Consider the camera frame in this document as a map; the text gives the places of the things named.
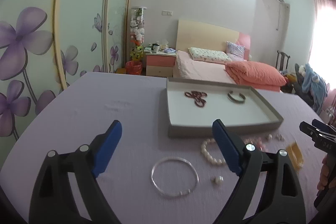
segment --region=white mug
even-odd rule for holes
[[[154,52],[155,52],[155,53],[158,53],[158,52],[159,52],[159,49],[160,49],[160,46],[155,45],[155,46],[153,47],[153,49],[154,49]]]

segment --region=blue clothing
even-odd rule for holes
[[[322,77],[314,72],[309,64],[306,64],[306,75],[302,83],[302,92],[308,93],[309,91],[314,98],[312,108],[319,115],[322,111],[324,99],[328,96],[327,85]]]

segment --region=finger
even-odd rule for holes
[[[326,177],[329,175],[329,168],[325,164],[322,165],[321,174]]]
[[[319,191],[324,190],[324,186],[321,184],[321,182],[319,182],[319,183],[317,184],[317,190],[319,190]]]
[[[329,183],[329,188],[333,188],[336,186],[336,178],[334,178],[330,183]]]
[[[328,178],[324,175],[320,175],[320,183],[323,185],[323,186],[326,186],[328,184]]]
[[[327,164],[327,156],[328,156],[328,155],[326,155],[326,156],[323,158],[323,160],[322,160],[322,163],[323,163],[323,164]]]

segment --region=container lid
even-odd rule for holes
[[[144,7],[144,6],[133,6],[131,9],[147,9],[147,7]]]

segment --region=white patterned pillow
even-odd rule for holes
[[[224,64],[225,62],[232,61],[225,52],[206,50],[203,48],[189,48],[190,55],[193,60],[205,61],[210,63]]]

